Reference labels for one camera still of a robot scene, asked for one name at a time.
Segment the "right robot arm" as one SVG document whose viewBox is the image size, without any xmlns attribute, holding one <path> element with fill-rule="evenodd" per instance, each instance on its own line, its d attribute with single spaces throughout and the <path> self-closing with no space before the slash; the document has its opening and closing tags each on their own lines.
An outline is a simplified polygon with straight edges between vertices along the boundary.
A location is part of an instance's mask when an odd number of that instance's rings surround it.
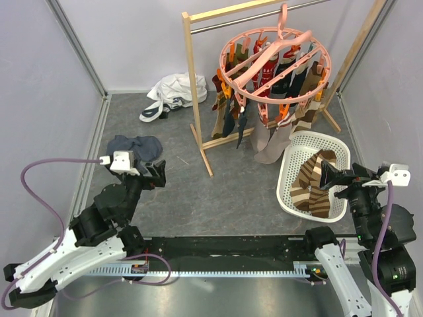
<svg viewBox="0 0 423 317">
<path fill-rule="evenodd" d="M 416 266 L 405 246 L 416 240 L 416 233 L 412 213 L 393 201 L 393 189 L 409 183 L 405 164 L 384 164 L 374 172 L 356 163 L 350 170 L 338 170 L 325 160 L 321 163 L 320 188 L 344 186 L 334 196 L 346 199 L 350 207 L 371 299 L 362 295 L 329 227 L 307 230 L 302 249 L 307 258 L 322 265 L 345 316 L 409 315 Z"/>
</svg>

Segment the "navy christmas sock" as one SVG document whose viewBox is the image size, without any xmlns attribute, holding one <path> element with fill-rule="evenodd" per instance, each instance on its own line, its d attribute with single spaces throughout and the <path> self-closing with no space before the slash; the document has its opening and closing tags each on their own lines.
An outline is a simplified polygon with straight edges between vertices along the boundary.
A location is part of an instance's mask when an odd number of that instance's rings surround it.
<svg viewBox="0 0 423 317">
<path fill-rule="evenodd" d="M 224 123 L 223 123 L 223 131 L 222 131 L 222 137 L 227 137 L 231 134 L 235 127 L 235 117 L 238 112 L 238 109 L 236 107 L 235 101 L 232 99 L 227 101 L 226 107 L 225 107 L 225 113 L 224 113 Z"/>
</svg>

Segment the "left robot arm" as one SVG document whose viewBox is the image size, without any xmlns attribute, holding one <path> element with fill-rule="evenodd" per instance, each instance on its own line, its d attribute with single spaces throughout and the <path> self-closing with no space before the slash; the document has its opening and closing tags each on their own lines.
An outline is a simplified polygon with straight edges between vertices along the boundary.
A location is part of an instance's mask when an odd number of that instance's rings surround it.
<svg viewBox="0 0 423 317">
<path fill-rule="evenodd" d="M 3 268 L 9 283 L 1 295 L 4 310 L 42 306 L 68 284 L 104 264 L 151 257 L 131 221 L 142 192 L 165 187 L 166 162 L 147 163 L 148 175 L 144 175 L 136 161 L 125 155 L 86 161 L 105 166 L 119 184 L 105 187 L 69 225 L 60 221 L 59 237 L 37 256 Z"/>
</svg>

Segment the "dark navy sock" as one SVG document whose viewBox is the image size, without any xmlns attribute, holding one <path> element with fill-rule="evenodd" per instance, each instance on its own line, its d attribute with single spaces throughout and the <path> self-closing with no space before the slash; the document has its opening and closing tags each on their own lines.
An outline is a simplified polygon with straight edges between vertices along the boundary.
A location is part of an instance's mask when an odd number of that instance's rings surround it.
<svg viewBox="0 0 423 317">
<path fill-rule="evenodd" d="M 247 111 L 244 110 L 239 114 L 239 121 L 238 121 L 238 139 L 237 139 L 237 146 L 236 149 L 239 148 L 241 141 L 243 140 L 244 130 L 247 125 L 248 118 L 247 118 Z"/>
</svg>

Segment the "pink round clip hanger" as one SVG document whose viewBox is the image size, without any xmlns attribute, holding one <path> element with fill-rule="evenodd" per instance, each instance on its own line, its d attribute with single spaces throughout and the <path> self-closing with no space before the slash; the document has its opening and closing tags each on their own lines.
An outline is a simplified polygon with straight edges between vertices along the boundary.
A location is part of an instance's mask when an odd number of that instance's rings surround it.
<svg viewBox="0 0 423 317">
<path fill-rule="evenodd" d="M 274 27 L 248 30 L 222 49 L 217 78 L 228 105 L 226 116 L 246 121 L 250 101 L 258 104 L 261 122 L 268 125 L 269 105 L 277 105 L 280 123 L 290 106 L 320 100 L 332 63 L 327 49 L 310 30 L 288 28 L 289 7 L 282 4 Z"/>
</svg>

